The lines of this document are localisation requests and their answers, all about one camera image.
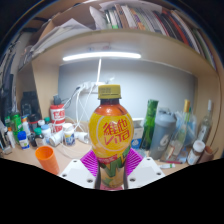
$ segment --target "cabinet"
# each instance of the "cabinet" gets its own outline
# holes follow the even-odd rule
[[[98,2],[81,4],[70,10],[60,13],[39,34],[39,38],[44,36],[44,32],[53,29],[74,18],[82,24],[93,24],[93,18],[89,13],[89,6],[100,8]],[[44,52],[33,58],[19,72],[17,77],[17,102],[20,108],[20,100],[23,91],[36,90],[42,117],[49,116],[49,108],[52,104],[53,95],[57,94],[59,67],[63,62],[62,58],[67,55],[84,53],[92,43],[107,42],[120,51],[139,52],[141,60],[154,63],[166,64],[180,70],[185,70],[197,77],[197,87],[195,90],[194,113],[198,121],[202,119],[207,110],[208,99],[214,103],[213,125],[207,141],[213,148],[219,147],[215,158],[219,158],[222,152],[223,140],[221,137],[222,114],[224,106],[223,97],[223,68],[221,61],[208,38],[204,35],[214,56],[217,71],[201,55],[182,42],[166,37],[158,33],[142,30],[97,30],[88,33],[78,34],[53,46],[45,49]]]

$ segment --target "blue bottle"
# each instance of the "blue bottle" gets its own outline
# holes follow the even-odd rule
[[[26,136],[26,132],[25,131],[20,131],[17,135],[18,139],[19,139],[19,144],[22,147],[22,149],[29,149],[30,145]]]

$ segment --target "clear glass bottle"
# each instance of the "clear glass bottle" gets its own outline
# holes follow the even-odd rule
[[[185,100],[183,110],[184,122],[182,123],[176,134],[171,138],[167,150],[164,153],[165,160],[175,161],[184,145],[184,141],[187,135],[187,123],[189,121],[189,108],[190,101]]]
[[[212,126],[212,101],[209,100],[208,101],[208,112],[202,119],[197,139],[206,143],[211,126]]]

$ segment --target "wall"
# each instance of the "wall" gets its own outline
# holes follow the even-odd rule
[[[96,81],[99,60],[77,61],[62,65],[59,70],[58,93],[61,99],[69,98],[76,86],[86,81]],[[195,77],[187,72],[166,65],[152,62],[127,59],[102,59],[100,82],[114,78],[112,84],[121,85],[121,105],[133,118],[145,117],[148,99],[159,100],[158,107],[168,107],[172,112],[181,111],[184,100],[194,103]],[[88,93],[80,94],[84,106]],[[88,120],[92,112],[99,105],[97,94],[91,94],[82,120]],[[76,98],[66,115],[76,118]],[[78,116],[82,114],[82,107],[78,105]]]

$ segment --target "green bottle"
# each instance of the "green bottle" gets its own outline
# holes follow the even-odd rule
[[[144,150],[150,149],[155,127],[155,117],[158,103],[159,101],[157,100],[148,100],[148,107],[144,120],[144,131],[142,135],[142,141],[139,147],[140,149]]]

